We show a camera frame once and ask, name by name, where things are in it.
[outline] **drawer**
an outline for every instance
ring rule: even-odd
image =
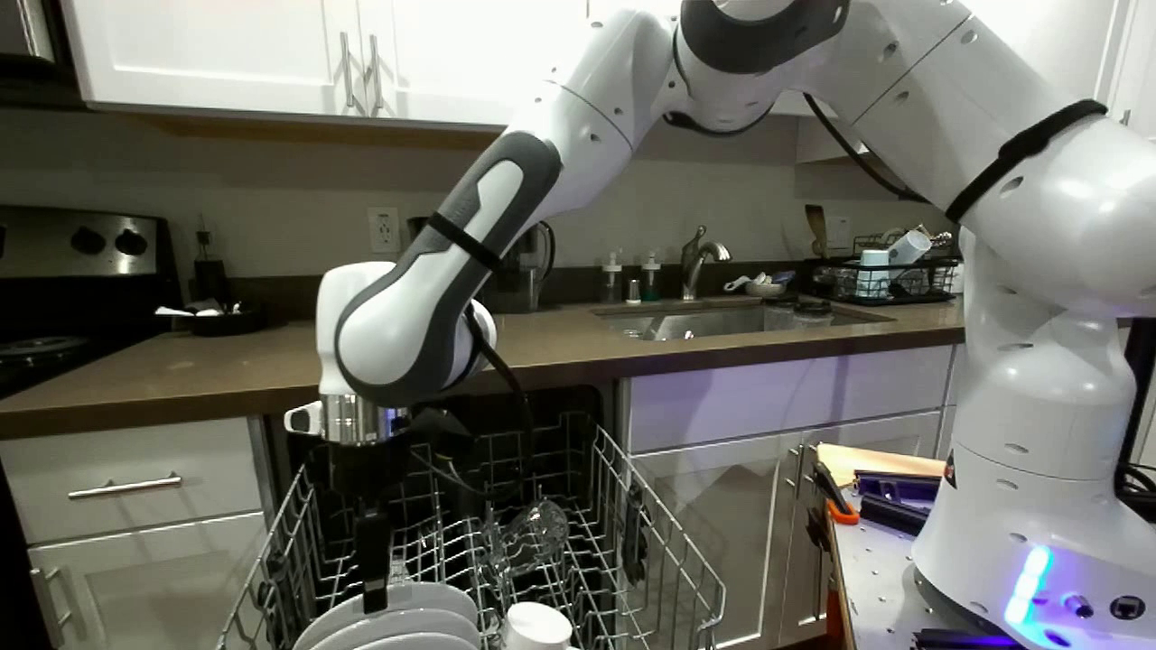
[[[625,380],[633,450],[944,406],[951,345]]]
[[[244,418],[2,441],[25,542],[260,510]]]
[[[910,412],[890,418],[856,418],[839,424],[815,424],[797,432],[782,432],[783,450],[802,443],[845,443],[845,449],[874,449],[894,453],[937,453],[944,412]]]

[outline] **white cabinet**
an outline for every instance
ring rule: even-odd
[[[1128,3],[1110,108],[1156,139],[1156,0]]]
[[[965,0],[1048,83],[1110,96],[1119,9],[1132,0]]]
[[[66,0],[84,96],[332,116],[320,0]]]
[[[66,0],[98,104],[501,127],[590,34],[583,0]]]
[[[260,542],[260,514],[29,551],[66,650],[214,646]]]
[[[937,449],[937,429],[939,412],[919,412],[901,418],[757,432],[747,441],[635,453],[638,471],[654,482],[657,499],[676,514],[676,518],[726,580],[719,646],[761,650],[782,639],[774,627],[782,622],[782,603],[774,599],[783,575],[774,569],[783,562],[774,562],[769,556],[776,528],[774,479],[782,458],[790,449],[815,441],[930,453]],[[809,591],[821,599],[825,586],[814,575],[814,586],[795,580],[790,591]]]
[[[59,646],[214,646],[263,536],[244,418],[18,438],[0,463]]]
[[[583,0],[394,0],[397,116],[500,127],[585,34]]]
[[[635,376],[621,382],[633,450],[691,449],[944,406],[954,345]]]

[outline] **tile backsplash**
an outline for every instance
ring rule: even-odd
[[[165,133],[129,116],[0,113],[0,201],[159,211],[179,267],[196,227],[238,276],[318,275],[365,260],[370,211],[430,211],[474,161],[474,145],[288,145]],[[625,175],[583,211],[558,216],[561,267],[612,249],[644,260],[709,227],[737,260],[809,254],[802,204],[825,201],[830,233],[948,227],[930,204],[883,196],[848,161],[795,167],[795,120],[715,139],[657,127]]]

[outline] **white cup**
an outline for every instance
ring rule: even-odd
[[[505,611],[501,650],[567,650],[570,622],[544,603],[512,603]]]
[[[856,275],[856,294],[859,299],[885,299],[890,286],[894,286],[894,272],[885,272],[894,264],[890,249],[865,249],[859,254],[859,275]]]

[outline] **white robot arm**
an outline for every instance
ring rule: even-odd
[[[596,197],[657,120],[741,133],[782,90],[965,227],[972,380],[919,569],[1031,646],[1156,646],[1156,534],[1113,499],[1133,399],[1113,319],[1156,313],[1156,152],[954,0],[621,9],[340,303],[340,376],[375,405],[442,392],[474,363],[467,303],[532,222]]]

